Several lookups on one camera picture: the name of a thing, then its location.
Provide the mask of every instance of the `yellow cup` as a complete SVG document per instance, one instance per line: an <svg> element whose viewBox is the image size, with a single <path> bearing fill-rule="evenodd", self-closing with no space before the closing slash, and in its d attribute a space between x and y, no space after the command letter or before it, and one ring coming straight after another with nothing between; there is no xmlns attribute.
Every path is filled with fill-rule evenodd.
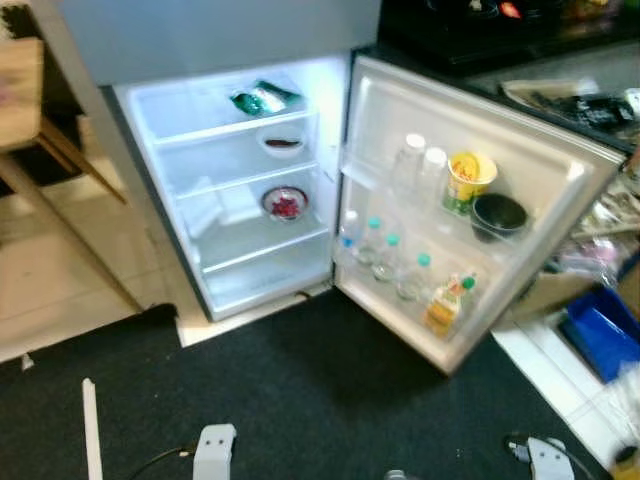
<svg viewBox="0 0 640 480"><path fill-rule="evenodd" d="M467 161L473 164L470 169L472 174L469 175L471 178L463 178L459 172L454 170L454 162L456 159L459 161L460 156L466 157ZM496 179L498 168L491 159L469 152L453 155L447 164L449 179L447 180L443 205L455 213L466 215L469 213L473 198L483 194L491 182Z"/></svg>

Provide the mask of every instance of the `bowl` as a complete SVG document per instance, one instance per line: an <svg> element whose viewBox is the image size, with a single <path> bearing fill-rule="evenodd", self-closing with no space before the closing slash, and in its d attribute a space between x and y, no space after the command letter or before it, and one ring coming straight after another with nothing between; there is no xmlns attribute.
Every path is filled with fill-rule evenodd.
<svg viewBox="0 0 640 480"><path fill-rule="evenodd" d="M262 196L262 208L274 220L292 222L309 207L307 194L296 187L276 187Z"/></svg>
<svg viewBox="0 0 640 480"><path fill-rule="evenodd" d="M261 128L257 134L262 149L273 158L287 159L304 150L305 137L301 128L293 125L273 125Z"/></svg>
<svg viewBox="0 0 640 480"><path fill-rule="evenodd" d="M476 197L470 215L473 233L483 242L493 242L521 231L528 218L522 205L499 193Z"/></svg>

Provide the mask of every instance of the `blue plastic tray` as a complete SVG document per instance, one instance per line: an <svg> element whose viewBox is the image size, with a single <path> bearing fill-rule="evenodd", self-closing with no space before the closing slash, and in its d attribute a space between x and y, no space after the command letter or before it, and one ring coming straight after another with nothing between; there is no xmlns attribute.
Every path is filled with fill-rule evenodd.
<svg viewBox="0 0 640 480"><path fill-rule="evenodd" d="M588 293L567 310L560 330L604 382L618 376L623 362L640 361L640 324L615 291Z"/></svg>

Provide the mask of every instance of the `black bowl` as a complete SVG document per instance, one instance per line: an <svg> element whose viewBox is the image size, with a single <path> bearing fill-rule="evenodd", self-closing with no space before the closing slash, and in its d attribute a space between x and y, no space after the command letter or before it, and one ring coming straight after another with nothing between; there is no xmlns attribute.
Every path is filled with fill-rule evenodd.
<svg viewBox="0 0 640 480"><path fill-rule="evenodd" d="M473 233L483 242L493 242L519 232L528 217L522 205L499 193L476 197L470 215Z"/></svg>

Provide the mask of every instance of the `white bowl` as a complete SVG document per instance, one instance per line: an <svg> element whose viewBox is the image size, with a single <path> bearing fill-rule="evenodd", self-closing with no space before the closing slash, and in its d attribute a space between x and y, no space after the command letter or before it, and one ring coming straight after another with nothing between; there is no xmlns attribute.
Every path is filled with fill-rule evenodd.
<svg viewBox="0 0 640 480"><path fill-rule="evenodd" d="M293 158L304 150L304 131L293 125L273 125L258 130L258 143L262 149L273 158ZM285 140L288 142L298 142L289 147L273 147L268 145L267 140Z"/></svg>

